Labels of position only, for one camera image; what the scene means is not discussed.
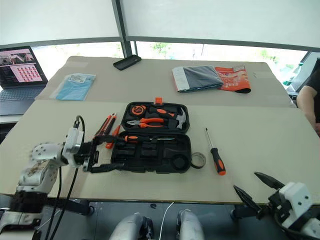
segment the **blue plastic bag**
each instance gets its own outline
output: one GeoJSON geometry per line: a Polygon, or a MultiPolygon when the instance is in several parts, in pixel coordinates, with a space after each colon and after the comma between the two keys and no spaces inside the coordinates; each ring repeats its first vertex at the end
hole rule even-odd
{"type": "Polygon", "coordinates": [[[73,73],[67,75],[51,97],[58,100],[84,101],[96,75],[73,73]]]}

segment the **orange pliers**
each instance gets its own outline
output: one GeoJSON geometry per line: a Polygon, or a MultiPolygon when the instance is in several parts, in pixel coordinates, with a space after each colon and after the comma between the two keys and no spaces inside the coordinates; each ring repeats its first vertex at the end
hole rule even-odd
{"type": "Polygon", "coordinates": [[[127,121],[129,125],[139,125],[140,128],[162,128],[163,125],[149,125],[149,123],[161,123],[165,120],[163,118],[141,118],[140,120],[127,121]]]}

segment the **smartphone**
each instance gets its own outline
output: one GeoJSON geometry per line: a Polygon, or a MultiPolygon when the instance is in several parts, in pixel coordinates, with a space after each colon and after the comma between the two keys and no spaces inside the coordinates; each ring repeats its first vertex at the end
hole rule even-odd
{"type": "Polygon", "coordinates": [[[120,61],[115,62],[113,64],[113,66],[116,69],[119,69],[120,71],[122,71],[122,70],[127,69],[128,67],[130,67],[140,61],[141,61],[141,57],[133,54],[133,55],[128,56],[120,61]]]}

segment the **robot leg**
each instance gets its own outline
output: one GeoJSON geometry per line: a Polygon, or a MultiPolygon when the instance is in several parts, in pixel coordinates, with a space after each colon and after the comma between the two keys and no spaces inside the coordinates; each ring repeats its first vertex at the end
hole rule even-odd
{"type": "Polygon", "coordinates": [[[152,220],[137,212],[122,219],[115,227],[109,240],[137,240],[141,237],[152,239],[153,235],[152,220]]]}
{"type": "Polygon", "coordinates": [[[205,240],[204,231],[196,215],[186,209],[179,212],[177,217],[177,239],[205,240]]]}

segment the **laptop screen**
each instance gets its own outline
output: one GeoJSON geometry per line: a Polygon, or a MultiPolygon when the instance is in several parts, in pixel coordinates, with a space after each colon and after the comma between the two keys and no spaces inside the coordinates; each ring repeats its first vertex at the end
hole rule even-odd
{"type": "Polygon", "coordinates": [[[0,49],[0,86],[3,89],[47,82],[30,46],[0,49]]]}

